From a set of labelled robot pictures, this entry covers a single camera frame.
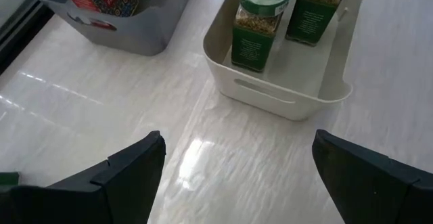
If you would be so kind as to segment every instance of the green label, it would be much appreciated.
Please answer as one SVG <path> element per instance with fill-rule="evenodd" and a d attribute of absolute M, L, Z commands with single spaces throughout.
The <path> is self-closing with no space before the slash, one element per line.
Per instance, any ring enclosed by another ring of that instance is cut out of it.
<path fill-rule="evenodd" d="M 336 10 L 336 6 L 297 0 L 287 37 L 311 45 L 317 44 Z"/>
<path fill-rule="evenodd" d="M 238 66 L 262 71 L 265 68 L 273 40 L 274 37 L 233 27 L 232 62 Z"/>

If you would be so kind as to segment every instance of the storage bin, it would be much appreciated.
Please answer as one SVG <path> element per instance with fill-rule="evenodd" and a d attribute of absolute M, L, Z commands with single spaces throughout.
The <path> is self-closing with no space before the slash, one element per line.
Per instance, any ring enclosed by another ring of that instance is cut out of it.
<path fill-rule="evenodd" d="M 290 0 L 263 73 L 231 64 L 239 0 L 225 0 L 204 37 L 204 53 L 220 92 L 290 120 L 303 120 L 352 93 L 342 79 L 362 0 L 342 0 L 316 47 L 284 39 L 296 0 Z"/>
<path fill-rule="evenodd" d="M 140 55 L 166 48 L 188 0 L 139 0 L 131 17 L 78 8 L 71 0 L 41 0 L 88 40 Z"/>

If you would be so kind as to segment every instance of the green spice jar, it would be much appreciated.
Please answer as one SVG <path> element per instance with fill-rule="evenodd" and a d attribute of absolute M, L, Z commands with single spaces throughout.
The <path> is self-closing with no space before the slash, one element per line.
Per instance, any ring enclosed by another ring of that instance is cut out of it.
<path fill-rule="evenodd" d="M 233 25 L 231 61 L 263 71 L 289 0 L 240 0 Z"/>
<path fill-rule="evenodd" d="M 286 39 L 316 46 L 341 0 L 296 0 Z"/>

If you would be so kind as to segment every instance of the white tile floor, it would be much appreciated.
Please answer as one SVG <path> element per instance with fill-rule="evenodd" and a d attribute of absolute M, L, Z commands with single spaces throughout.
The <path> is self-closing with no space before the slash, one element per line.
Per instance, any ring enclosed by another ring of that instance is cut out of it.
<path fill-rule="evenodd" d="M 221 95 L 202 38 L 223 0 L 190 0 L 152 58 L 94 45 L 52 18 L 0 76 L 0 171 L 49 185 L 166 139 L 150 223 L 342 223 L 316 172 L 316 129 L 433 172 L 433 0 L 365 0 L 345 79 L 354 93 L 304 122 Z"/>

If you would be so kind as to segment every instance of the gray plastic bin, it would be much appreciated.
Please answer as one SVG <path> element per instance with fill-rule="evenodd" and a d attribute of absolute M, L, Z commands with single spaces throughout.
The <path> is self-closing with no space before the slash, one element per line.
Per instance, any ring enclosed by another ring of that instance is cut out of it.
<path fill-rule="evenodd" d="M 188 0 L 139 0 L 131 17 L 78 8 L 71 0 L 41 0 L 88 40 L 140 55 L 167 47 Z"/>

